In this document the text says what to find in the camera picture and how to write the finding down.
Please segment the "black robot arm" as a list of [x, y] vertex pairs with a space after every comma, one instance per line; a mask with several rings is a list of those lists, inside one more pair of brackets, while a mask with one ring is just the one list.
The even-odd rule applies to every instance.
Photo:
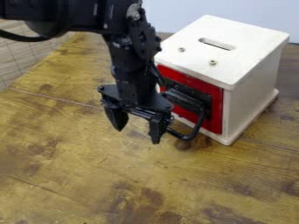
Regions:
[[130, 115], [144, 118], [159, 144], [174, 105], [156, 91], [164, 83], [155, 66], [162, 40], [147, 22], [143, 0], [0, 0], [0, 18], [25, 22], [36, 33], [28, 37], [0, 29], [0, 38], [19, 42], [47, 41], [67, 32], [103, 37], [116, 81], [98, 87], [107, 118], [116, 130], [127, 126]]

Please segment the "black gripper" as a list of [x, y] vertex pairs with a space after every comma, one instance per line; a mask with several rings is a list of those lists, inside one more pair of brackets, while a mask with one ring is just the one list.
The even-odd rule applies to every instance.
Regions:
[[118, 131], [127, 126], [128, 115], [144, 118], [150, 123], [152, 144], [159, 144], [167, 131], [174, 105], [158, 93], [164, 84], [152, 61], [112, 59], [111, 74], [115, 84], [98, 87], [107, 118]]

